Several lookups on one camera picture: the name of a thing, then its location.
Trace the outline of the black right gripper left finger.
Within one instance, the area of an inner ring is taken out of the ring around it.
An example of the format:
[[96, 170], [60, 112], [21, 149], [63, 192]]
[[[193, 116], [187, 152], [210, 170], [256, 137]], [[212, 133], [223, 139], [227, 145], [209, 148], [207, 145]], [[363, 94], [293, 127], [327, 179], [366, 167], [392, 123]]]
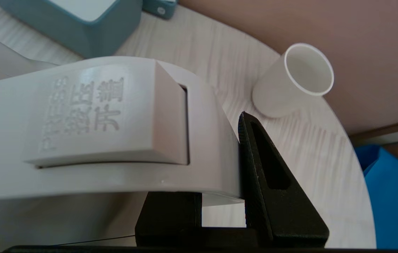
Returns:
[[180, 246], [183, 234], [201, 224], [201, 193], [148, 192], [135, 226], [136, 244]]

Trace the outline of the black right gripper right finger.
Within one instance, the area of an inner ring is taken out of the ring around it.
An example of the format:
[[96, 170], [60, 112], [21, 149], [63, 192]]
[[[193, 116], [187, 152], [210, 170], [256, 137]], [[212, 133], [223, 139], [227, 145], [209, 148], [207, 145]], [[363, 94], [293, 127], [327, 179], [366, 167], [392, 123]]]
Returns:
[[247, 228], [261, 246], [325, 246], [329, 229], [253, 115], [238, 120], [239, 173]]

